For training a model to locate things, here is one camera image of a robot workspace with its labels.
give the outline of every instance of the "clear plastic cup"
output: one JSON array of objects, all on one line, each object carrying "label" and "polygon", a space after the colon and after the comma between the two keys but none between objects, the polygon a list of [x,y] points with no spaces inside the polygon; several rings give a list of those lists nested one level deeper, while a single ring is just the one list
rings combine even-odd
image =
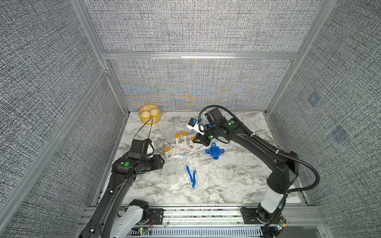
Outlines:
[{"label": "clear plastic cup", "polygon": [[169,121],[160,122],[160,130],[163,134],[163,138],[166,142],[171,142],[174,139],[174,128]]},{"label": "clear plastic cup", "polygon": [[162,173],[169,184],[179,182],[179,167],[173,161],[166,161],[164,163]]}]

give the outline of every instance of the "wire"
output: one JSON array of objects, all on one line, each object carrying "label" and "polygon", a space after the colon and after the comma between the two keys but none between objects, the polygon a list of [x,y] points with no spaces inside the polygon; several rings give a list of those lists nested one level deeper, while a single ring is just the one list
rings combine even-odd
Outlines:
[{"label": "wire", "polygon": [[[225,107],[223,107],[223,106],[219,106],[219,105],[209,105],[209,106],[207,106],[207,107],[204,107],[202,110],[201,110],[201,112],[199,113],[199,121],[201,121],[201,115],[202,115],[202,113],[206,110],[206,109],[208,109],[208,108],[211,108],[211,107],[217,107],[217,108],[221,108],[222,110],[225,110],[227,113],[229,113],[236,121],[238,121],[238,122],[241,122],[231,111],[229,111],[227,108],[225,108]],[[201,130],[201,125],[200,125],[200,123],[199,123],[199,130],[201,131],[201,132],[204,132],[205,130]]]},{"label": "wire", "polygon": [[150,217],[151,220],[152,220],[151,225],[148,227],[148,229],[151,227],[151,230],[149,231],[149,233],[151,233],[152,229],[154,228],[154,219],[152,218],[152,216],[149,216],[149,217]]},{"label": "wire", "polygon": [[264,231],[269,225],[271,225],[271,223],[273,223],[273,222],[278,218],[278,216],[280,216],[280,214],[282,213],[283,209],[285,208],[285,205],[286,205],[286,201],[283,202],[282,207],[280,208],[280,211],[279,211],[278,215],[276,215],[272,221],[270,221],[269,223],[267,223],[267,224],[263,227],[263,230],[262,230],[262,231]]},{"label": "wire", "polygon": [[144,123],[144,125],[142,125],[142,127],[138,130],[138,132],[134,135],[134,138],[132,138],[132,140],[135,139],[135,136],[139,133],[139,131],[147,124],[147,122],[149,122],[150,120],[152,120],[152,122],[154,121],[152,118],[149,119],[148,121],[146,121],[146,123]]},{"label": "wire", "polygon": [[127,211],[127,207],[123,207],[123,206],[121,206],[120,208],[119,208],[119,210],[121,210],[121,209],[124,209],[124,212],[123,213],[125,213],[126,211]]},{"label": "wire", "polygon": [[214,137],[214,139],[216,139],[216,140],[218,140],[218,141],[221,141],[221,142],[224,143],[224,144],[229,144],[229,142],[230,142],[230,140],[227,139],[227,138],[225,138],[225,139],[227,140],[227,142],[226,142],[226,141],[222,141],[222,140],[218,139],[217,137]]},{"label": "wire", "polygon": [[[256,142],[260,143],[262,146],[266,147],[267,149],[269,149],[269,150],[271,150],[271,151],[273,151],[273,152],[275,152],[275,153],[276,153],[276,151],[278,150],[278,149],[277,149],[277,150],[274,150],[273,148],[271,148],[271,147],[269,147],[269,146],[263,144],[261,141],[256,140],[255,137],[251,137],[251,138],[253,138]],[[317,172],[317,170],[316,170],[312,165],[310,165],[310,164],[307,163],[307,162],[304,162],[303,160],[295,159],[295,158],[292,158],[292,157],[290,157],[290,156],[288,156],[288,155],[284,155],[284,154],[279,153],[279,152],[278,152],[277,154],[280,155],[280,156],[283,156],[283,157],[285,157],[285,158],[288,158],[288,159],[290,159],[290,160],[296,161],[296,162],[298,162],[298,163],[300,163],[300,164],[303,164],[304,166],[306,166],[307,168],[309,168],[309,169],[314,173],[314,175],[315,175],[315,181],[313,182],[313,184],[311,184],[311,185],[309,185],[309,186],[306,186],[306,187],[303,187],[303,188],[293,188],[293,189],[289,189],[289,190],[286,192],[286,194],[290,194],[290,193],[292,193],[292,192],[307,191],[307,190],[310,190],[310,189],[315,188],[315,187],[319,184],[319,182],[320,182],[320,176],[319,176],[319,173]]]}]

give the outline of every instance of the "marble countertop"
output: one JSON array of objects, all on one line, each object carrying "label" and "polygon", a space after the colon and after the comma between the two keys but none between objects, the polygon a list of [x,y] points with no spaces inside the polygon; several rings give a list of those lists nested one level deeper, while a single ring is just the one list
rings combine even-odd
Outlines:
[{"label": "marble countertop", "polygon": [[[254,133],[275,144],[262,112],[235,112],[236,116]],[[176,132],[185,131],[190,136],[196,134],[186,125],[191,117],[197,117],[198,112],[164,112],[161,121],[170,121]],[[154,142],[155,154],[160,153],[165,159],[164,148],[170,146],[172,155],[186,154],[187,158],[172,158],[178,167],[178,182],[168,183],[162,170],[147,172],[138,175],[135,182],[127,192],[122,204],[128,204],[133,199],[148,201],[150,204],[184,204],[184,203],[258,203],[266,193],[266,179],[271,170],[258,157],[253,155],[241,145],[229,144],[213,140],[225,149],[225,153],[218,160],[214,160],[205,153],[205,149],[187,150],[183,146],[175,147],[174,140],[165,142],[159,123],[152,125],[150,139]],[[131,140],[143,124],[140,122],[138,112],[132,112],[128,118],[122,139],[119,143],[114,161],[127,152]],[[136,139],[146,139],[150,125],[145,126],[136,136]],[[192,189],[185,167],[197,171],[197,187]],[[291,193],[287,203],[302,203],[297,193]]]}]

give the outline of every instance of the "blue toothbrush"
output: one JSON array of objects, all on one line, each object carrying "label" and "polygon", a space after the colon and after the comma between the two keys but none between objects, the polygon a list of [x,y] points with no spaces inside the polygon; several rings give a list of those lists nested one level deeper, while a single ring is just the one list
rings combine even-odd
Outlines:
[{"label": "blue toothbrush", "polygon": [[187,171],[187,174],[189,175],[190,182],[192,183],[192,188],[195,188],[197,184],[196,170],[193,171],[193,177],[188,166],[186,166],[186,171]]},{"label": "blue toothbrush", "polygon": [[193,171],[193,183],[192,183],[192,188],[196,187],[196,170]]},{"label": "blue toothbrush", "polygon": [[192,178],[191,172],[189,171],[189,167],[187,166],[186,169],[187,169],[187,173],[188,173],[189,178],[190,178],[190,182],[192,183],[193,182],[193,178]]}]

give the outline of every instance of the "gray fabric wall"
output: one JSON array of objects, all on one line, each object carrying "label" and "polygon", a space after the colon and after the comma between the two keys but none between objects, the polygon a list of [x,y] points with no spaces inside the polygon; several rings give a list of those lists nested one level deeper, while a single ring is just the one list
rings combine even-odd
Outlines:
[{"label": "gray fabric wall", "polygon": [[83,0],[104,51],[297,52],[323,0]]},{"label": "gray fabric wall", "polygon": [[381,4],[339,0],[270,114],[336,238],[380,237],[380,66]]},{"label": "gray fabric wall", "polygon": [[[101,67],[70,0],[0,3],[0,205]],[[73,237],[124,115],[106,79],[1,237]]]},{"label": "gray fabric wall", "polygon": [[[83,0],[103,51],[112,52],[296,53],[323,2]],[[163,110],[215,103],[265,110],[289,65],[229,59],[110,63],[131,110],[147,103]]]},{"label": "gray fabric wall", "polygon": [[0,206],[100,70],[69,0],[0,3]]},{"label": "gray fabric wall", "polygon": [[110,60],[130,110],[201,110],[211,104],[265,110],[289,60]]},{"label": "gray fabric wall", "polygon": [[1,238],[74,237],[122,126],[104,79]]}]

